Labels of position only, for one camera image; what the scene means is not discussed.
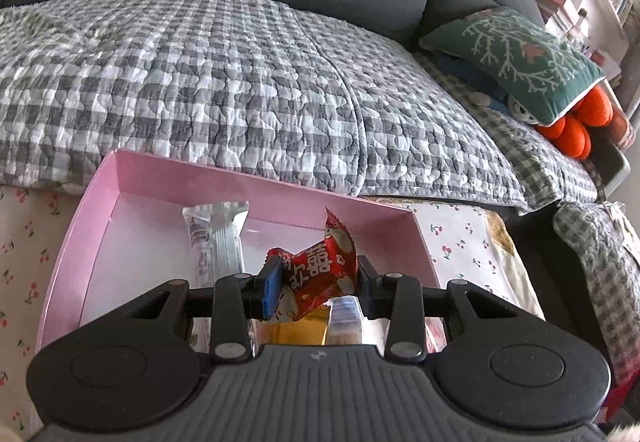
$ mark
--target checkered cloth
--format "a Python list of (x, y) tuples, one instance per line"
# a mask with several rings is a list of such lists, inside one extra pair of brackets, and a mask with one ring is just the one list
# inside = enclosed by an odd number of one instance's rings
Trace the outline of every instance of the checkered cloth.
[(595, 202), (605, 199), (604, 185), (591, 161), (588, 161), (590, 165), (584, 166), (562, 154), (531, 125), (469, 102), (468, 94), (475, 92), (470, 85), (441, 72), (427, 54), (418, 52), (414, 55), (431, 77), (474, 116), (511, 162), (531, 209), (540, 209), (556, 200)]
[(527, 209), (478, 123), (400, 45), (346, 22), (267, 0), (0, 11), (0, 183), (85, 186), (113, 148)]
[(580, 258), (617, 385), (640, 369), (640, 267), (607, 212), (612, 204), (562, 205), (554, 230)]

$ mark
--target pillow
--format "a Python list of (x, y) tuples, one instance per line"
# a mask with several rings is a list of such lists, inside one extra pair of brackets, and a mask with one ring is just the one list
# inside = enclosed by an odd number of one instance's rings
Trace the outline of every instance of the pillow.
[(489, 74), (484, 73), (470, 61), (433, 51), (433, 62), (444, 73), (462, 79), (478, 92), (491, 96), (496, 101), (505, 102), (507, 92)]
[(596, 63), (507, 7), (446, 23), (421, 37), (420, 46), (471, 61), (543, 126), (605, 77)]

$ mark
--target quilted blanket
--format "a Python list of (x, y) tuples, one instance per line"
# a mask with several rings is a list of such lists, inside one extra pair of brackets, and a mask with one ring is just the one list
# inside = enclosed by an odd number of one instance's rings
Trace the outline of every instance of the quilted blanket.
[(114, 148), (352, 195), (537, 204), (400, 45), (267, 0), (0, 11), (0, 183), (86, 186)]
[(620, 207), (569, 203), (553, 220), (580, 259), (615, 386), (640, 370), (640, 240)]

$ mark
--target pink box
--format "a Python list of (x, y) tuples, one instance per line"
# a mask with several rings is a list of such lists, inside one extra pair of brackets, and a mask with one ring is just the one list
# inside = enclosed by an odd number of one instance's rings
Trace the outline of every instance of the pink box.
[(248, 272), (267, 250), (291, 252), (322, 238), (325, 208), (349, 229), (380, 274), (403, 272), (438, 287), (414, 214), (354, 197), (215, 167), (116, 150), (89, 184), (66, 232), (44, 301), (36, 349), (171, 278), (193, 284), (182, 208), (247, 200)]

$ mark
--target round pad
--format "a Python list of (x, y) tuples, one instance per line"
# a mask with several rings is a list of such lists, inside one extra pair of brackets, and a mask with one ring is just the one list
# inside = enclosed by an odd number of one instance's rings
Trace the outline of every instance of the round pad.
[(518, 430), (590, 422), (610, 381), (597, 350), (528, 316), (465, 322), (440, 354), (435, 376), (462, 411)]
[(151, 424), (173, 411), (195, 389), (199, 369), (196, 353), (165, 326), (98, 321), (44, 348), (27, 385), (45, 422), (106, 432)]
[(491, 369), (498, 377), (524, 388), (548, 386), (564, 372), (562, 357), (536, 345), (511, 345), (491, 356)]

